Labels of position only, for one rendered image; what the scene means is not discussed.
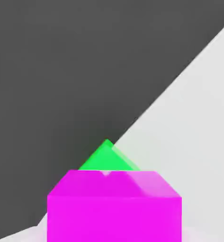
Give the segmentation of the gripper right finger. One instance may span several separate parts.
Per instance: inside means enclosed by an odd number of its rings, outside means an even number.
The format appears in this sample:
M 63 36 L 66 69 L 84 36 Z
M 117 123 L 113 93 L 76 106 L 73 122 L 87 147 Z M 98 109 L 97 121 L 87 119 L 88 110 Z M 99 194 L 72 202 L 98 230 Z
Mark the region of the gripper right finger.
M 224 236 L 218 237 L 193 227 L 183 227 L 182 242 L 224 242 Z

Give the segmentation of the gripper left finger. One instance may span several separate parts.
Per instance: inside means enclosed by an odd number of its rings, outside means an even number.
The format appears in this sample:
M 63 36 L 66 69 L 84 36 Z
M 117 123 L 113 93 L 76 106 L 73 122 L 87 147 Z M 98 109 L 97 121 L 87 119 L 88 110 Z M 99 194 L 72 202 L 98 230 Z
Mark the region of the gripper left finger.
M 47 222 L 0 239 L 0 242 L 47 242 Z

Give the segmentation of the small magenta cube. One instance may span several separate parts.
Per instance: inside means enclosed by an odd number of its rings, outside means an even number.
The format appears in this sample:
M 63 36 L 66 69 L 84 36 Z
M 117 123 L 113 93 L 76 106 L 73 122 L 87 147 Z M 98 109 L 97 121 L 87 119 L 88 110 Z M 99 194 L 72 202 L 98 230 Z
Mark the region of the small magenta cube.
M 70 170 L 47 197 L 47 242 L 182 242 L 182 198 L 157 172 Z

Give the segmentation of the small green cube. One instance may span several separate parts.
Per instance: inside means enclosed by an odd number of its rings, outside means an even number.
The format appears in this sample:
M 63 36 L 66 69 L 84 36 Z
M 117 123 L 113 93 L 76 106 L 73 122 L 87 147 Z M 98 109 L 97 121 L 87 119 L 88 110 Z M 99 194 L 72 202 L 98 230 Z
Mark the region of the small green cube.
M 109 139 L 106 139 L 79 170 L 139 171 L 139 168 Z

